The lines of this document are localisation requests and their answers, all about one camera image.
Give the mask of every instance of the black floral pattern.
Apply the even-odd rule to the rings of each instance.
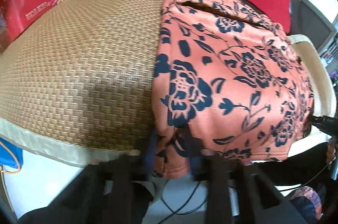
[[[266,69],[264,63],[256,59],[251,53],[242,54],[243,62],[241,69],[262,88],[269,86],[272,79],[270,72]]]
[[[278,64],[282,72],[288,71],[289,65],[287,63],[287,59],[284,57],[284,55],[282,54],[279,48],[276,48],[275,46],[271,46],[271,48],[268,49],[268,53],[269,53],[269,57]]]
[[[211,88],[197,76],[188,62],[174,60],[170,69],[169,96],[161,99],[168,106],[168,125],[181,127],[212,104]]]
[[[233,117],[236,123],[240,122],[234,133],[213,139],[214,145],[220,149],[223,147],[216,153],[226,159],[250,158],[255,153],[251,149],[254,142],[266,145],[267,160],[278,160],[271,155],[276,148],[286,145],[295,132],[301,131],[297,124],[304,122],[310,106],[308,98],[313,97],[312,93],[309,97],[305,95],[312,92],[307,77],[302,78],[302,86],[298,85],[296,77],[304,74],[304,70],[295,61],[285,33],[279,24],[257,14],[240,0],[233,0],[230,4],[225,3],[229,0],[182,1],[172,0],[169,7],[165,6],[161,11],[160,45],[167,46],[168,51],[168,46],[176,45],[177,48],[174,55],[160,53],[154,69],[154,78],[161,74],[170,78],[169,87],[166,86],[167,95],[161,97],[162,104],[167,107],[167,124],[175,131],[180,130],[196,118],[198,112],[209,112],[206,109],[213,106],[215,114],[225,119]],[[212,23],[199,19],[201,11],[210,14]],[[261,40],[248,42],[241,36],[249,27],[265,29],[262,32],[266,34],[262,34]],[[207,81],[202,72],[198,73],[200,69],[212,70],[215,64],[217,68],[224,68],[224,78],[209,78],[210,81]],[[291,74],[293,69],[298,72],[297,76]],[[241,89],[245,89],[246,95],[251,93],[250,99],[243,101],[240,95],[238,98],[228,96],[223,90],[229,81],[244,84]],[[271,111],[279,114],[276,105],[267,102],[273,94],[274,98],[286,99],[281,104],[280,118],[277,119],[270,117]],[[272,120],[276,122],[271,125],[269,122]],[[166,154],[168,146],[172,146],[181,157],[187,156],[181,135],[174,133],[169,141],[161,141],[166,141],[167,146],[157,156],[164,163],[169,161]]]
[[[275,138],[276,147],[283,146],[287,143],[288,139],[292,138],[295,132],[296,112],[295,105],[292,102],[284,101],[282,106],[287,105],[288,109],[284,110],[282,107],[281,113],[284,114],[276,126],[271,126],[270,133]]]
[[[230,18],[220,17],[216,21],[216,26],[222,33],[227,33],[232,30],[235,32],[242,32],[244,23],[242,21],[237,21]]]
[[[240,150],[236,148],[236,149],[231,149],[231,150],[224,151],[224,152],[216,151],[216,153],[218,153],[224,159],[229,159],[229,160],[245,159],[245,158],[250,158],[251,149]]]

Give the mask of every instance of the black cable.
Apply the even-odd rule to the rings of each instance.
[[[162,193],[162,195],[161,195],[160,200],[161,200],[161,201],[163,202],[163,204],[168,208],[168,210],[170,210],[172,213],[175,213],[175,211],[174,211],[172,208],[170,208],[170,206],[165,202],[165,200],[164,200],[164,198],[163,198],[163,193]],[[206,202],[207,202],[207,198],[204,199],[204,201],[202,202],[202,204],[200,204],[200,206],[198,206],[198,207],[196,207],[196,208],[194,208],[194,209],[192,209],[192,210],[190,210],[190,211],[188,211],[188,212],[185,212],[185,213],[175,213],[175,214],[178,215],[178,216],[185,216],[185,215],[187,215],[187,214],[194,213],[195,211],[199,210]]]
[[[327,166],[331,164],[331,162],[332,162],[332,161],[330,161],[329,163],[327,163],[327,164],[325,165],[325,167],[322,168],[322,170],[321,170],[319,173],[317,173],[314,177],[312,177],[312,178],[311,178],[308,182],[306,182],[305,184],[300,185],[300,186],[298,186],[298,187],[291,188],[291,189],[280,190],[279,192],[287,191],[287,190],[296,190],[296,189],[298,189],[298,188],[301,188],[301,187],[306,186],[306,185],[309,184],[312,180],[314,180],[318,175],[320,175],[320,174],[327,168]]]
[[[191,193],[191,195],[189,196],[189,198],[187,199],[187,201],[181,206],[179,207],[176,211],[174,211],[172,214],[168,215],[167,217],[165,217],[164,219],[162,219],[158,224],[162,224],[165,221],[167,221],[169,218],[171,218],[173,215],[177,214],[180,210],[182,210],[191,200],[192,196],[194,195],[194,193],[196,192],[198,186],[201,184],[201,181],[199,181],[196,185],[196,187],[194,188],[193,192]]]

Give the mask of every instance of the woven rattan mat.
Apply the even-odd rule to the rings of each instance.
[[[153,123],[163,0],[67,0],[0,55],[0,117],[33,133],[127,150]]]

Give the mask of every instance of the cream fabric trim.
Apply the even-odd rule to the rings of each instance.
[[[23,150],[80,168],[96,160],[114,160],[123,154],[121,151],[93,149],[57,141],[25,130],[1,117],[0,134]]]
[[[323,67],[316,48],[305,35],[297,34],[288,37],[293,42],[292,47],[301,57],[303,64],[308,70],[314,95],[313,115],[334,117],[337,106],[336,95],[330,76]]]

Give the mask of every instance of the patterned fabric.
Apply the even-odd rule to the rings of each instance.
[[[308,224],[315,224],[322,217],[322,203],[314,189],[301,187],[287,197]]]
[[[156,175],[187,172],[179,128],[224,158],[284,160],[313,103],[283,28],[240,0],[165,0],[152,107]]]

